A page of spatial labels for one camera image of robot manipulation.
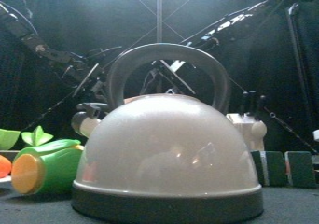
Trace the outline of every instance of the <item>black curtain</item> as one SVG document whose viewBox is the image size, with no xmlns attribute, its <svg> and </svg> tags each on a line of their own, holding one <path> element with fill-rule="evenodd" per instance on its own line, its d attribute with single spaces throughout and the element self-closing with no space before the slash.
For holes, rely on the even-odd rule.
<svg viewBox="0 0 319 224">
<path fill-rule="evenodd" d="M 0 33 L 0 40 L 0 127 L 7 129 L 13 125 L 11 114 L 17 98 L 25 55 L 21 45 L 17 42 L 9 42 L 8 33 Z"/>
<path fill-rule="evenodd" d="M 58 50 L 86 55 L 96 48 L 136 46 L 158 42 L 158 0 L 1 0 L 28 16 L 40 37 Z M 224 15 L 250 7 L 263 0 L 162 0 L 163 42 L 179 43 L 203 27 L 218 21 Z M 304 50 L 304 61 L 310 70 L 311 92 L 318 92 L 318 2 L 302 2 L 298 18 L 299 35 Z M 4 128 L 24 129 L 47 109 L 71 92 L 47 68 L 47 62 L 27 49 L 20 48 L 20 56 L 11 47 L 7 51 L 19 61 L 16 68 L 19 79 L 9 79 L 16 95 L 12 97 L 13 109 L 9 111 L 9 123 Z M 312 128 L 304 108 L 303 89 L 291 42 L 287 10 L 272 14 L 250 38 L 223 45 L 216 56 L 234 81 L 250 91 L 267 96 L 267 107 L 284 120 L 303 139 L 312 142 Z M 12 65 L 1 62 L 3 67 Z M 132 94 L 139 89 L 132 81 Z M 230 112 L 238 112 L 243 90 L 234 84 Z M 76 112 L 76 99 L 67 101 L 50 112 L 39 122 L 56 137 L 78 137 L 70 128 L 70 119 Z M 318 95 L 312 98 L 318 112 Z M 262 119 L 267 123 L 267 150 L 308 150 L 295 133 L 278 123 L 264 112 Z"/>
</svg>

